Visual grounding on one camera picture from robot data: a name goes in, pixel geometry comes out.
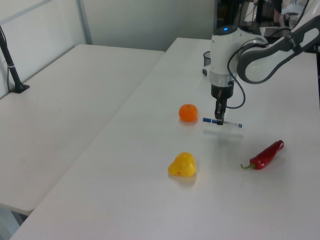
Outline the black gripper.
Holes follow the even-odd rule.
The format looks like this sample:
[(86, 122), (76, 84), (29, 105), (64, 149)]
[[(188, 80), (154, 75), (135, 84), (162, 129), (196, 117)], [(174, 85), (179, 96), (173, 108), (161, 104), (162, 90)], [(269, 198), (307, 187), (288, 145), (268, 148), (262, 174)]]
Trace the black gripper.
[(233, 85), (226, 87), (215, 86), (213, 84), (211, 85), (211, 95), (216, 99), (214, 115), (217, 125), (224, 124), (224, 114), (227, 108), (227, 99), (233, 96), (233, 92)]

